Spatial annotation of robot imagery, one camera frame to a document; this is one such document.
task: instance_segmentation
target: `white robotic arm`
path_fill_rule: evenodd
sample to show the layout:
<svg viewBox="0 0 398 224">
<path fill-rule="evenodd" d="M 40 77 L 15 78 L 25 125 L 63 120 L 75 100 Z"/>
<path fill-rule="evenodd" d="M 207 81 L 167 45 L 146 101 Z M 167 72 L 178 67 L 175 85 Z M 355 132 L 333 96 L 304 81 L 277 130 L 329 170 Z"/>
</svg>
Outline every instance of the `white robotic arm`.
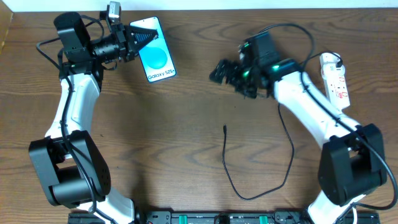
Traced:
<svg viewBox="0 0 398 224">
<path fill-rule="evenodd" d="M 65 122 L 67 135 L 73 131 L 88 131 L 90 133 L 94 106 L 100 95 L 98 83 L 92 74 L 80 73 L 66 78 L 70 79 L 73 88 Z M 62 95 L 57 114 L 51 128 L 45 134 L 45 137 L 52 139 L 62 137 L 60 120 L 69 93 L 68 82 L 65 78 L 61 80 L 61 86 Z M 72 157 L 67 154 L 65 158 L 71 159 Z M 88 211 L 92 204 L 92 202 L 81 203 L 77 209 Z M 109 194 L 105 196 L 104 201 L 97 202 L 97 211 L 111 217 L 115 223 L 131 223 L 134 221 L 134 202 L 129 198 L 123 197 L 113 187 L 111 187 Z M 104 220 L 107 224 L 111 223 L 99 215 L 98 212 L 95 212 L 94 215 Z"/>
<path fill-rule="evenodd" d="M 359 123 L 332 106 L 310 81 L 307 73 L 303 75 L 304 82 L 308 86 L 308 91 L 311 91 L 317 100 L 328 108 L 336 117 L 339 117 L 342 122 L 356 129 Z M 283 76 L 281 81 L 275 83 L 274 94 L 275 99 L 291 110 L 298 120 L 308 129 L 320 148 L 322 148 L 323 144 L 328 142 L 332 136 L 342 137 L 349 134 L 345 128 L 336 124 L 336 121 L 326 114 L 304 91 L 300 81 L 300 72 L 294 72 Z M 361 200 L 364 196 L 365 195 L 357 196 L 352 199 L 350 203 L 341 207 L 332 203 L 325 193 L 321 191 L 316 201 L 309 206 L 308 214 L 314 224 L 332 224 L 346 211 L 351 203 Z"/>
</svg>

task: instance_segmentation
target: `green connector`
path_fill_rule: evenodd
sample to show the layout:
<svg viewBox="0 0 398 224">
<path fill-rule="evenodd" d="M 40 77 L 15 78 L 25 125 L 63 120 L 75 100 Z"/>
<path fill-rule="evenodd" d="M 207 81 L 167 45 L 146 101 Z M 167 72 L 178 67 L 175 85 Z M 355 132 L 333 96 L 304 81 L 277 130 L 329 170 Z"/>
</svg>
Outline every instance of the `green connector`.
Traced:
<svg viewBox="0 0 398 224">
<path fill-rule="evenodd" d="M 187 224 L 188 223 L 187 220 L 188 220 L 188 218 L 186 215 L 180 215 L 178 218 L 179 224 Z"/>
<path fill-rule="evenodd" d="M 268 224 L 268 217 L 260 216 L 260 224 Z"/>
</svg>

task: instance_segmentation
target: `white wall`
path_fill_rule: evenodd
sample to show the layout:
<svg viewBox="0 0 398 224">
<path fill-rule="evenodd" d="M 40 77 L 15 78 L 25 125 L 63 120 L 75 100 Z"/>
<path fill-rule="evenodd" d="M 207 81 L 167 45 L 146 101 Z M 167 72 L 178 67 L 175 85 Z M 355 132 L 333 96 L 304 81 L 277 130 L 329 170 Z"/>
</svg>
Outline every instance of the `white wall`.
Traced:
<svg viewBox="0 0 398 224">
<path fill-rule="evenodd" d="M 100 11 L 109 0 L 3 0 L 14 12 Z M 398 7 L 398 0 L 119 0 L 122 10 Z"/>
</svg>

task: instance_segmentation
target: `black cable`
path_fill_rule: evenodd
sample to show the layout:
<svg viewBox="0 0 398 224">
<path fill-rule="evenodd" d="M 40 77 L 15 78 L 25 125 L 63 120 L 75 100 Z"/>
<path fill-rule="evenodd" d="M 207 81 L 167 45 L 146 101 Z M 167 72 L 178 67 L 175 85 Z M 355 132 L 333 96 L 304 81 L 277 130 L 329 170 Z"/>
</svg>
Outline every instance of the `black cable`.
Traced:
<svg viewBox="0 0 398 224">
<path fill-rule="evenodd" d="M 46 53 L 44 53 L 44 52 L 42 51 L 42 49 L 40 49 L 40 46 L 41 46 L 41 45 L 49 44 L 49 43 L 55 42 L 55 41 L 57 41 L 57 40 L 59 40 L 59 39 L 60 39 L 60 38 L 57 37 L 57 38 L 54 38 L 54 39 L 51 39 L 51 40 L 41 41 L 41 42 L 39 42 L 39 43 L 36 44 L 36 49 L 37 49 L 37 51 L 38 51 L 40 54 L 42 54 L 47 60 L 49 60 L 58 70 L 61 70 L 61 67 L 60 67 L 54 60 L 52 60 Z"/>
<path fill-rule="evenodd" d="M 308 61 L 311 59 L 311 56 L 313 54 L 313 51 L 315 50 L 315 41 L 311 35 L 311 33 L 309 33 L 308 30 L 306 30 L 305 28 L 297 25 L 297 24 L 275 24 L 269 27 L 266 27 L 265 29 L 263 29 L 260 32 L 264 32 L 267 31 L 271 28 L 274 27 L 280 27 L 280 26 L 291 26 L 291 27 L 296 27 L 300 30 L 302 30 L 305 34 L 307 34 L 308 38 L 310 39 L 311 43 L 312 43 L 312 47 L 311 47 L 311 51 L 310 53 L 307 55 L 307 58 L 303 61 L 303 66 L 302 66 L 302 70 L 300 71 L 300 81 L 304 87 L 304 90 L 308 93 L 308 95 L 310 96 L 310 98 L 320 107 L 322 108 L 325 113 L 327 113 L 332 119 L 334 119 L 338 124 L 340 124 L 342 127 L 344 127 L 347 131 L 349 131 L 350 133 L 354 134 L 355 137 L 366 147 L 369 149 L 369 151 L 371 153 L 373 153 L 377 159 L 379 159 L 379 161 L 381 162 L 381 164 L 383 165 L 383 167 L 386 169 L 388 176 L 391 179 L 391 184 L 392 187 L 394 189 L 394 198 L 392 199 L 391 203 L 389 205 L 386 206 L 382 206 L 382 207 L 378 207 L 378 206 L 374 206 L 374 205 L 367 205 L 364 203 L 359 203 L 359 202 L 354 202 L 352 203 L 351 206 L 361 206 L 364 208 L 369 208 L 369 209 L 373 209 L 373 210 L 388 210 L 390 208 L 392 208 L 398 201 L 398 185 L 397 185 L 397 181 L 394 177 L 394 174 L 392 173 L 390 167 L 387 165 L 387 163 L 384 161 L 384 159 L 380 156 L 380 154 L 372 147 L 372 145 L 370 145 L 365 139 L 363 139 L 356 131 L 354 131 L 352 128 L 350 128 L 347 124 L 345 124 L 344 122 L 340 121 L 339 118 L 337 118 L 334 114 L 332 114 L 325 106 L 323 106 L 313 95 L 312 93 L 308 90 L 308 86 L 304 83 L 304 79 L 303 79 L 303 73 L 305 70 L 305 67 L 307 66 Z"/>
<path fill-rule="evenodd" d="M 114 62 L 113 67 L 107 68 L 107 67 L 105 67 L 105 66 L 102 66 L 102 67 L 104 68 L 104 70 L 107 70 L 107 71 L 115 71 L 115 70 L 118 68 L 118 62 L 117 62 L 115 59 L 113 59 L 112 62 Z"/>
<path fill-rule="evenodd" d="M 282 118 L 282 114 L 280 113 L 280 103 L 278 104 L 278 113 L 279 113 L 280 122 L 282 122 L 282 125 L 284 127 L 285 133 L 287 135 L 287 138 L 289 139 L 290 145 L 292 146 L 292 157 L 290 158 L 289 166 L 287 167 L 287 171 L 286 171 L 286 175 L 285 175 L 285 179 L 284 179 L 283 183 L 280 186 L 278 186 L 278 187 L 275 187 L 273 189 L 267 190 L 266 192 L 261 193 L 261 194 L 259 194 L 257 196 L 251 197 L 251 198 L 245 198 L 245 197 L 243 197 L 242 195 L 240 195 L 238 193 L 238 191 L 236 190 L 236 188 L 235 188 L 235 186 L 234 186 L 234 184 L 232 182 L 231 176 L 229 176 L 228 169 L 226 168 L 226 164 L 225 164 L 226 124 L 224 124 L 224 127 L 223 127 L 223 131 L 224 131 L 224 146 L 223 146 L 223 165 L 224 165 L 224 170 L 226 172 L 226 175 L 228 176 L 229 182 L 231 183 L 232 189 L 235 191 L 236 195 L 242 200 L 254 200 L 254 199 L 262 197 L 262 196 L 264 196 L 266 194 L 269 194 L 271 192 L 274 192 L 276 190 L 281 189 L 285 185 L 287 177 L 289 176 L 290 168 L 292 167 L 293 157 L 294 157 L 294 145 L 293 145 L 292 139 L 290 138 L 289 133 L 287 132 L 284 120 Z"/>
<path fill-rule="evenodd" d="M 81 15 L 80 17 L 82 19 L 88 19 L 89 21 L 91 21 L 90 23 L 88 23 L 89 25 L 92 25 L 94 23 L 97 23 L 99 25 L 99 27 L 101 28 L 101 37 L 99 37 L 96 40 L 92 40 L 91 44 L 97 44 L 97 43 L 101 42 L 104 37 L 104 27 L 102 26 L 101 21 L 99 19 L 94 19 L 94 18 L 92 18 L 90 16 L 86 16 L 86 15 Z"/>
<path fill-rule="evenodd" d="M 113 218 L 107 216 L 105 213 L 99 211 L 98 209 L 97 209 L 97 214 L 98 214 L 99 216 L 103 217 L 104 219 L 106 219 L 107 221 L 111 222 L 111 224 L 116 224 L 116 222 L 114 221 Z"/>
<path fill-rule="evenodd" d="M 219 219 L 220 216 L 225 215 L 225 212 L 219 213 L 216 217 L 214 217 L 214 224 L 216 224 L 217 219 Z"/>
<path fill-rule="evenodd" d="M 351 211 L 353 207 L 355 207 L 353 204 L 349 205 L 346 210 L 339 217 L 337 217 L 335 223 L 338 223 L 338 221 L 342 220 L 347 214 L 349 214 L 349 211 Z"/>
<path fill-rule="evenodd" d="M 94 192 L 93 184 L 91 183 L 91 179 L 88 177 L 88 175 L 86 173 L 86 170 L 83 168 L 82 164 L 80 163 L 79 158 L 77 158 L 75 152 L 72 149 L 72 148 L 74 148 L 76 150 L 77 148 L 69 141 L 69 139 L 67 139 L 67 135 L 66 135 L 66 127 L 67 127 L 67 125 L 66 125 L 66 117 L 67 117 L 67 111 L 68 111 L 70 99 L 71 99 L 72 93 L 73 93 L 73 86 L 72 86 L 72 83 L 71 83 L 71 81 L 69 80 L 68 77 L 64 77 L 64 79 L 66 79 L 67 82 L 68 82 L 68 86 L 69 86 L 69 90 L 68 91 L 69 92 L 68 92 L 67 100 L 65 102 L 65 106 L 63 107 L 62 118 L 61 118 L 61 121 L 60 121 L 62 139 L 63 139 L 65 147 L 67 148 L 67 151 L 72 156 L 73 160 L 76 163 L 77 168 L 81 171 L 81 173 L 83 174 L 84 179 L 86 180 L 86 183 L 87 183 L 88 188 L 90 190 L 91 199 L 93 201 L 93 205 L 88 209 L 88 212 L 90 214 L 93 214 L 97 210 L 97 201 L 96 201 L 96 195 L 95 195 L 95 192 Z"/>
</svg>

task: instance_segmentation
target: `table surface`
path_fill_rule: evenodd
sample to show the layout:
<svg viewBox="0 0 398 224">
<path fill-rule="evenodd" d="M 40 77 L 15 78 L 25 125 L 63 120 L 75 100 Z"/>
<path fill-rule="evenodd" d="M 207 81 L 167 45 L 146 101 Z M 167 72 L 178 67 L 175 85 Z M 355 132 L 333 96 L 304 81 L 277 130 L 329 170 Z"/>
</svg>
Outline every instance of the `table surface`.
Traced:
<svg viewBox="0 0 398 224">
<path fill-rule="evenodd" d="M 97 12 L 87 13 L 98 17 Z M 28 156 L 42 139 L 60 99 L 56 68 L 35 49 L 57 36 L 59 13 L 17 13 L 0 55 L 0 220 L 66 223 L 70 212 L 46 200 Z M 282 107 L 296 152 L 285 186 L 255 201 L 235 195 L 221 163 L 223 124 L 228 125 L 227 165 L 237 189 L 250 197 L 280 185 L 291 148 L 277 102 L 244 99 L 217 85 L 209 73 L 223 58 L 238 59 L 238 45 L 263 27 L 295 22 L 315 37 L 317 51 L 344 58 L 351 106 L 345 113 L 383 133 L 387 162 L 398 174 L 398 9 L 294 9 L 244 11 L 126 11 L 123 21 L 159 17 L 178 75 L 149 84 L 139 58 L 105 72 L 91 137 L 108 163 L 112 185 L 146 209 L 264 211 L 304 208 L 317 197 L 320 149 L 293 114 Z M 92 38 L 100 30 L 90 27 Z M 307 38 L 299 30 L 272 31 L 285 57 L 303 60 Z M 43 47 L 55 58 L 60 43 Z M 317 59 L 307 72 L 323 89 Z M 386 205 L 387 184 L 366 203 Z M 395 223 L 398 209 L 381 212 Z"/>
</svg>

